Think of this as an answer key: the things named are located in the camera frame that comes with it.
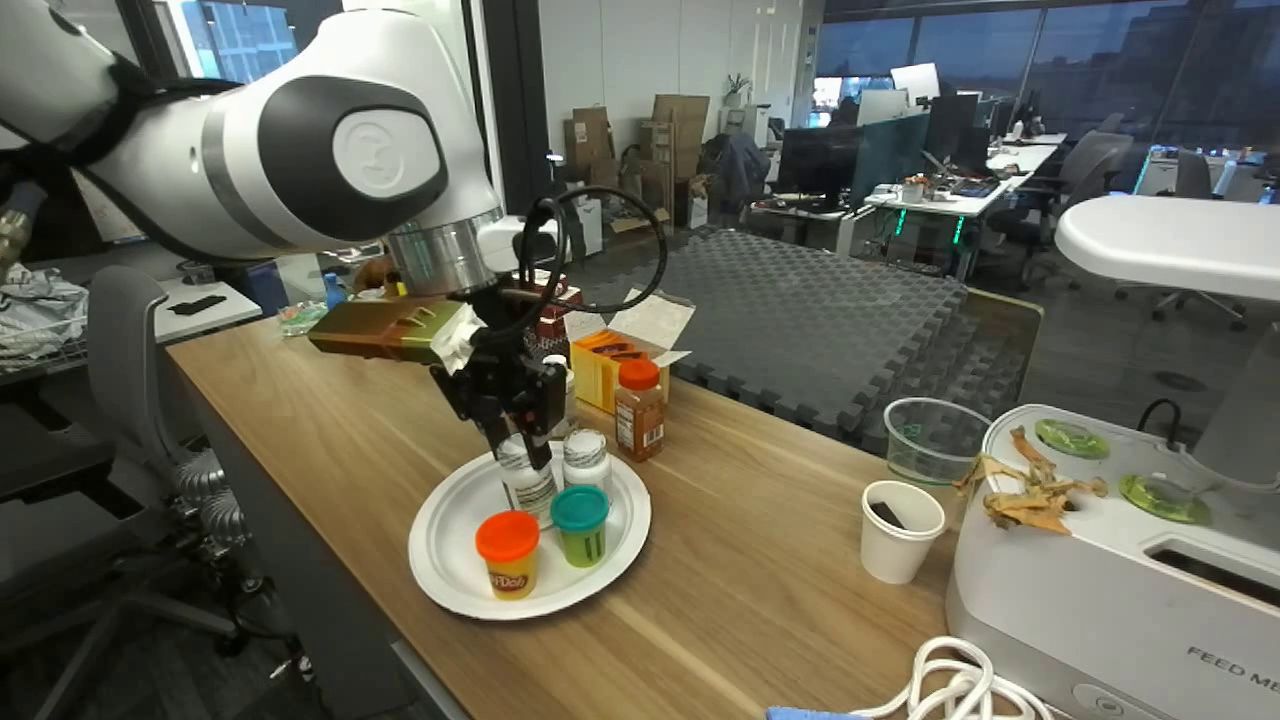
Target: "wooden table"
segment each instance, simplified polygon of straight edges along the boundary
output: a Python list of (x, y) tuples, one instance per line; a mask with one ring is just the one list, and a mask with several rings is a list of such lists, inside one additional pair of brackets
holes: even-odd
[(672, 388), (668, 448), (640, 464), (652, 536), (600, 596), (528, 624), (436, 608), (408, 576), (408, 524), (428, 492), (484, 452), (416, 364), (324, 356), (272, 320), (168, 348), (192, 380), (236, 496), (300, 616), (324, 696), (360, 668), (324, 664), (328, 596), (288, 596), (304, 552), (272, 552), (260, 488), (356, 580), (416, 660), (472, 716), (764, 716), (768, 704), (880, 704), (920, 640), (944, 632), (952, 536), (908, 588), (856, 560), (856, 492), (884, 460), (692, 384)]

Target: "bottle cap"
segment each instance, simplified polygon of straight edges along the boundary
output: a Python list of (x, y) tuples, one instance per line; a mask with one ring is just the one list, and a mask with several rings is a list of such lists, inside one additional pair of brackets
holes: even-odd
[(600, 464), (608, 440), (592, 428), (568, 432), (564, 436), (564, 464)]
[(604, 524), (604, 516), (608, 516), (608, 496), (592, 484), (564, 488), (552, 500), (552, 524), (560, 532), (592, 532)]
[(640, 392), (640, 388), (656, 388), (656, 380), (660, 380), (660, 368), (648, 356), (624, 360), (620, 368), (624, 388)]
[(476, 552), (492, 564), (512, 564), (536, 552), (540, 528), (532, 512), (496, 512), (476, 528)]

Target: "small jar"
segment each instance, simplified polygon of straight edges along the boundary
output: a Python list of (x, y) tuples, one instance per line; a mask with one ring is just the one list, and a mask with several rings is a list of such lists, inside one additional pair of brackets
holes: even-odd
[(608, 484), (608, 440), (592, 428), (576, 428), (564, 440), (564, 484), (568, 488), (604, 488)]
[(616, 444), (632, 460), (648, 460), (668, 436), (668, 396), (664, 376), (648, 356), (624, 360), (612, 396)]
[(556, 496), (556, 472), (552, 464), (544, 468), (532, 468), (528, 464), (528, 448), (524, 448), (524, 436), (508, 436), (500, 448), (496, 448), (496, 464), (504, 468), (504, 492), (508, 492), (508, 504), (516, 512), (532, 512), (540, 528), (552, 528), (552, 496)]

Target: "floor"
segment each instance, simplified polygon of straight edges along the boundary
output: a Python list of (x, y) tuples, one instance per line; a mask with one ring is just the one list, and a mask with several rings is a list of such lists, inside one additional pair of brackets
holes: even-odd
[[(1024, 296), (1044, 308), (1044, 328), (1024, 376), (1024, 400), (1060, 404), (1116, 424), (1136, 424), (1152, 400), (1184, 408), (1192, 440), (1212, 416), (1232, 368), (1280, 316), (1248, 304), (1248, 328), (1232, 328), (1208, 304), (1152, 320), (1156, 288), (1092, 280), (1068, 264), (1036, 288), (1016, 284), (1016, 256), (980, 264), (972, 284)], [(32, 716), (72, 640), (0, 660), (0, 716)], [(76, 720), (324, 720), (328, 708), (296, 672), (280, 672), (280, 644), (248, 644), (224, 656), (208, 636), (172, 624), (136, 624), (96, 672)]]

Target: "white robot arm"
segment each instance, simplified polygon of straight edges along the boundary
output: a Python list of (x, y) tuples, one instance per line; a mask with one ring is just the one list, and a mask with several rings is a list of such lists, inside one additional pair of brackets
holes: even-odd
[[(488, 284), (472, 228), (496, 192), (476, 108), (408, 8), (328, 16), (292, 64), (208, 96), (144, 84), (40, 0), (0, 8), (0, 56), (0, 120), (68, 152), (184, 256), (264, 260), (396, 232), (420, 292)], [(448, 272), (412, 272), (416, 252)]]

